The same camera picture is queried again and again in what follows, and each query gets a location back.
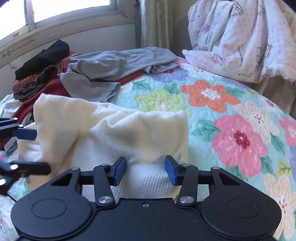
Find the cream knit baby cardigan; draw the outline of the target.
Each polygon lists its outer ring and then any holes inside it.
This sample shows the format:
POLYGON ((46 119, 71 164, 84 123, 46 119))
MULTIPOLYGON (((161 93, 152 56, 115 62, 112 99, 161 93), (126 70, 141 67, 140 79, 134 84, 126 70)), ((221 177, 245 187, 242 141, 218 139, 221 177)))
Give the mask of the cream knit baby cardigan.
POLYGON ((120 184, 112 187, 119 198, 175 198, 179 188, 171 184, 165 157, 178 163, 188 160, 189 127, 185 111, 143 112, 112 103, 42 94, 33 107, 37 130, 34 141, 18 142, 18 158, 47 162, 51 173, 30 176, 35 190, 72 167, 91 171, 101 164, 127 160, 120 184))

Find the pale printed cream garment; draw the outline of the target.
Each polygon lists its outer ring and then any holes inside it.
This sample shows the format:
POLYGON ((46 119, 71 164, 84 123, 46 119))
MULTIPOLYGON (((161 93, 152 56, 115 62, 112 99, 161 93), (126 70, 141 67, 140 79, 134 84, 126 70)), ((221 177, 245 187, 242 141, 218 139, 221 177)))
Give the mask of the pale printed cream garment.
MULTIPOLYGON (((0 115, 1 118, 11 118, 12 115, 19 109, 22 102, 16 100, 13 94, 5 96, 1 100, 0 104, 0 115)), ((27 126, 34 122, 34 118, 31 113, 27 114, 26 117, 20 122, 23 126, 27 126)))

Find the red leather cushion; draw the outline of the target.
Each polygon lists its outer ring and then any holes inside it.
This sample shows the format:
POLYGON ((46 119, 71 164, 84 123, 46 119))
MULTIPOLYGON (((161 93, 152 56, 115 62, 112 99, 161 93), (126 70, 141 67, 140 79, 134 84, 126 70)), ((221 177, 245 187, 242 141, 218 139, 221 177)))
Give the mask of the red leather cushion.
POLYGON ((58 76, 61 73, 65 73, 68 65, 71 62, 70 58, 80 56, 80 55, 81 55, 80 53, 70 51, 69 55, 67 57, 65 57, 64 59, 60 60, 59 63, 55 67, 49 67, 49 70, 47 70, 47 67, 46 67, 46 69, 44 71, 42 71, 41 73, 30 74, 29 76, 27 76, 23 79, 15 80, 13 87, 12 87, 13 92, 18 91, 20 88, 22 88, 26 84, 36 82, 40 75, 44 75, 44 72, 45 72, 45 74, 50 74, 50 76, 58 76))

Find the dark brown garment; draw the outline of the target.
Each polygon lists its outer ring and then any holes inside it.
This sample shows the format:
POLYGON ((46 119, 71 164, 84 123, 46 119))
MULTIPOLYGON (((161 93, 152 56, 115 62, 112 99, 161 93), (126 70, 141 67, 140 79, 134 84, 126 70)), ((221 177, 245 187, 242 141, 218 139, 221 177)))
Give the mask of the dark brown garment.
POLYGON ((14 92, 14 98, 20 102, 25 102, 33 98, 38 92, 45 88, 51 80, 56 79, 57 77, 58 76, 50 76, 50 74, 45 74, 44 72, 44 75, 40 75, 36 82, 26 84, 18 91, 14 92))

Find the black garment on cushion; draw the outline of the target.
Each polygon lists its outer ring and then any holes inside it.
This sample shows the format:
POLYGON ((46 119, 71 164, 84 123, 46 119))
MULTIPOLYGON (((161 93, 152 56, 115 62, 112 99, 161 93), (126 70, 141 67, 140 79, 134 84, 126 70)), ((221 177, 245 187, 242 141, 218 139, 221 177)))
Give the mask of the black garment on cushion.
POLYGON ((29 75, 42 72, 51 65, 57 65, 61 60, 66 58, 70 53, 69 45, 57 40, 48 49, 43 50, 15 71, 16 80, 24 79, 29 75))

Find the floral quilted bedspread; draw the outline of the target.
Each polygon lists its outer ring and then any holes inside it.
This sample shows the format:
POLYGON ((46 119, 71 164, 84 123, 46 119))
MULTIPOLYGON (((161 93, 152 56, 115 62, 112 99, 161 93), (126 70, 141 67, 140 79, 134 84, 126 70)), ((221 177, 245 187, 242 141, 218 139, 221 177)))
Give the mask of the floral quilted bedspread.
POLYGON ((142 74, 123 85, 113 102, 123 108, 184 111, 188 162, 221 166, 273 198, 282 218, 274 237, 295 240, 295 120, 256 91, 190 65, 142 74))

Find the grey cloth garment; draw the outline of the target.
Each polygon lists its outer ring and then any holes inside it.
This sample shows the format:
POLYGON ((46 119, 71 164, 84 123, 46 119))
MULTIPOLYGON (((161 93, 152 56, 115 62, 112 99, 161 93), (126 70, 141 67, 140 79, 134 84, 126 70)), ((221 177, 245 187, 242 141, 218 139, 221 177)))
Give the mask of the grey cloth garment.
POLYGON ((178 67, 177 59, 169 49, 158 47, 95 52, 70 58, 60 80, 73 98, 107 102, 119 92, 119 80, 141 70, 147 74, 172 70, 178 67))

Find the pink patterned white blanket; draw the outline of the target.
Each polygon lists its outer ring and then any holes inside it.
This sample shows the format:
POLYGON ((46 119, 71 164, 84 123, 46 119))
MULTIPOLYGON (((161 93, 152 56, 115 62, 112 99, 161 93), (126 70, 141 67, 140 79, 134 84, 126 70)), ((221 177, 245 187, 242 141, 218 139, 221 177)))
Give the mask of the pink patterned white blanket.
POLYGON ((240 82, 295 82, 295 10, 284 1, 197 1, 188 19, 191 65, 240 82))

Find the gold satin curtain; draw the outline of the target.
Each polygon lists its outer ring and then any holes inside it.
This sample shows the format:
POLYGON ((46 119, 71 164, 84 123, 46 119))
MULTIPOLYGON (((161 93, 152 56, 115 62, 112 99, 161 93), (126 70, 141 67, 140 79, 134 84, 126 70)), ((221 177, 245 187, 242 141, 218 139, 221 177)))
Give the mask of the gold satin curtain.
POLYGON ((141 46, 170 48, 174 27, 173 1, 140 1, 141 46))

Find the wooden window frame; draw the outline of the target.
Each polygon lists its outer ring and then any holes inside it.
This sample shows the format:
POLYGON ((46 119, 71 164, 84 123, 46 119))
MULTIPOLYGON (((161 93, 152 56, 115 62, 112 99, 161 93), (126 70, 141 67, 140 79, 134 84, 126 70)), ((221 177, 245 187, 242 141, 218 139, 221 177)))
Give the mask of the wooden window frame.
POLYGON ((134 23, 134 1, 109 1, 109 5, 68 11, 36 22, 32 1, 24 1, 27 23, 1 39, 1 67, 21 55, 72 34, 97 28, 134 23))

